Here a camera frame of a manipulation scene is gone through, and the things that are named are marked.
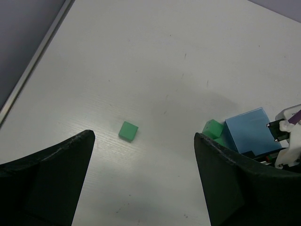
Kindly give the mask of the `blue plastic box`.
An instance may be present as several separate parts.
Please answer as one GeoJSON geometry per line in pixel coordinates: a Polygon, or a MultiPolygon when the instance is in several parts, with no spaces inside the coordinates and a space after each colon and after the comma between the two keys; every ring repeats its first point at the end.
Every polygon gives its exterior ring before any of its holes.
{"type": "Polygon", "coordinates": [[[269,118],[261,107],[228,118],[222,133],[224,142],[231,150],[240,154],[251,151],[255,156],[281,149],[266,127],[268,123],[269,118]]]}

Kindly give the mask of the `dark green wood block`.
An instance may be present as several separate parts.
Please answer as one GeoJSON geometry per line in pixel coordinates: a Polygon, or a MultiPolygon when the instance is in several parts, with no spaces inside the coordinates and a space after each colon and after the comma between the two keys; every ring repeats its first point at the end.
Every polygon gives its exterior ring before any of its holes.
{"type": "Polygon", "coordinates": [[[228,147],[227,142],[226,142],[225,139],[222,138],[222,137],[217,138],[217,139],[214,139],[214,141],[215,141],[216,143],[220,144],[221,146],[228,147]]]}

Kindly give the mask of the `light green long block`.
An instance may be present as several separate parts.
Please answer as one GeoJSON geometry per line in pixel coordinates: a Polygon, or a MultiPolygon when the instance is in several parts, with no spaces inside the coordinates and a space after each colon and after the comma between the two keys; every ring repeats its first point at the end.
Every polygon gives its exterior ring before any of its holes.
{"type": "Polygon", "coordinates": [[[212,119],[206,122],[202,133],[211,139],[218,139],[222,135],[223,128],[223,124],[212,119]]]}

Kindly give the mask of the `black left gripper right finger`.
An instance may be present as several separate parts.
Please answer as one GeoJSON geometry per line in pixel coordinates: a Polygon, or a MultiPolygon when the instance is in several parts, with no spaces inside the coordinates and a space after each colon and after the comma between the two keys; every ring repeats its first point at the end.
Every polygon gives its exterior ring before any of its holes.
{"type": "Polygon", "coordinates": [[[199,133],[194,149],[211,225],[300,225],[300,166],[264,165],[199,133]]]}

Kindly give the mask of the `small green cube block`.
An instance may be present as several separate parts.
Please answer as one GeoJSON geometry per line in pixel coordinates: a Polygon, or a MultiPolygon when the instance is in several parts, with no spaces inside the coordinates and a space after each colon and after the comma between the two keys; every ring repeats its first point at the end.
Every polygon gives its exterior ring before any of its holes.
{"type": "Polygon", "coordinates": [[[136,136],[137,131],[138,131],[137,126],[135,126],[127,121],[124,121],[122,124],[122,127],[119,131],[118,136],[123,140],[132,142],[136,136]]]}

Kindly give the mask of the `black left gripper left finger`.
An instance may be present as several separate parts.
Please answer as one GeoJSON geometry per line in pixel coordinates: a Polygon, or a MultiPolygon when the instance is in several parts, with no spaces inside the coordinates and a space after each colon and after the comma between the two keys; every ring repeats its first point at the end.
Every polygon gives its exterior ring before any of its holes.
{"type": "Polygon", "coordinates": [[[70,226],[95,143],[92,130],[0,166],[2,226],[70,226]]]}

